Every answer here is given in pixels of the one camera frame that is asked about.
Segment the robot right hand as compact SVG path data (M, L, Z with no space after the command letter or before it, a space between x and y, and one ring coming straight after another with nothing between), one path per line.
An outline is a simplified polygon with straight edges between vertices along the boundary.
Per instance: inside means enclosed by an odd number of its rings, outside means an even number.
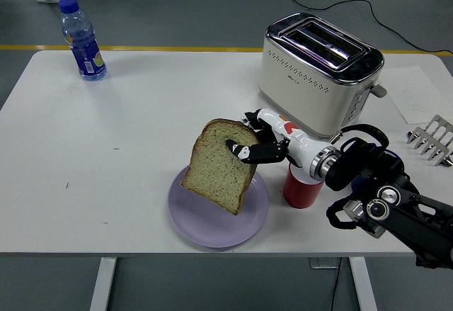
M245 164L269 164L288 159L312 179L324 180L322 166L337 152L330 143L310 138L298 125L269 108L247 112L242 122L257 132L258 143L246 145L228 139L226 146L240 161Z

